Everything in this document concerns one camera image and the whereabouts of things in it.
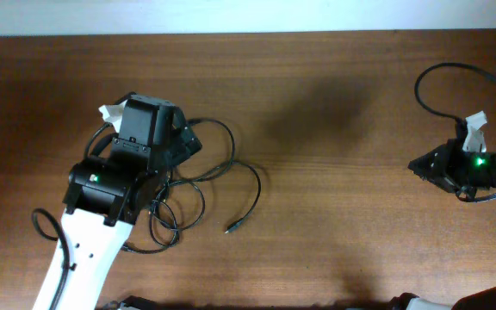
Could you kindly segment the black cable gold plug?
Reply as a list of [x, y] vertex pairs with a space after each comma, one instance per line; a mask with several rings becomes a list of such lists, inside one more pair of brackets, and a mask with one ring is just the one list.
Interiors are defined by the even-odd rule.
[[223, 177], [234, 165], [236, 140], [232, 129], [224, 121], [208, 117], [188, 121], [202, 149], [177, 167], [170, 167], [164, 184], [176, 180], [210, 182]]

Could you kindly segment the black cable silver plug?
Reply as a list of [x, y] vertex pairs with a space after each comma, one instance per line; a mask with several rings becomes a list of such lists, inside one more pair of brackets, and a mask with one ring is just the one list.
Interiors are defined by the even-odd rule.
[[[186, 226], [179, 226], [179, 222], [177, 220], [176, 214], [168, 204], [168, 200], [171, 197], [171, 191], [175, 187], [189, 185], [198, 195], [201, 200], [201, 210], [197, 217], [193, 222]], [[148, 208], [149, 218], [148, 218], [148, 231], [149, 236], [157, 246], [155, 249], [140, 249], [136, 247], [131, 242], [125, 242], [121, 251], [141, 254], [141, 255], [153, 255], [157, 253], [164, 252], [174, 246], [176, 246], [180, 242], [181, 233], [193, 228], [196, 226], [201, 220], [206, 211], [206, 200], [202, 190], [193, 182], [189, 180], [176, 180], [176, 181], [168, 181], [162, 189], [160, 189], [152, 200], [150, 207]], [[157, 238], [157, 234], [155, 232], [154, 227], [156, 226], [155, 222], [157, 222], [164, 229], [172, 232], [171, 238], [169, 241], [164, 243]]]

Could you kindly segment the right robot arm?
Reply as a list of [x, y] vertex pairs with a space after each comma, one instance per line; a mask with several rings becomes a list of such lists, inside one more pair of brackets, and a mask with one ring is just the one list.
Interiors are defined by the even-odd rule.
[[[488, 152], [481, 127], [487, 122], [480, 112], [457, 127], [457, 137], [420, 158], [408, 169], [425, 181], [456, 195], [466, 203], [496, 199], [496, 152]], [[461, 298], [453, 305], [428, 301], [415, 294], [394, 297], [388, 309], [492, 309], [496, 310], [496, 286]]]

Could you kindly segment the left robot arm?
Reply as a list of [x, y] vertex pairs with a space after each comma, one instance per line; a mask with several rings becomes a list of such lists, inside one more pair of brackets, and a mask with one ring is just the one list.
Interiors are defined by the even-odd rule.
[[56, 230], [56, 249], [36, 309], [93, 309], [108, 272], [140, 211], [167, 173], [202, 145], [183, 111], [157, 97], [130, 92], [99, 108], [103, 127], [70, 171]]

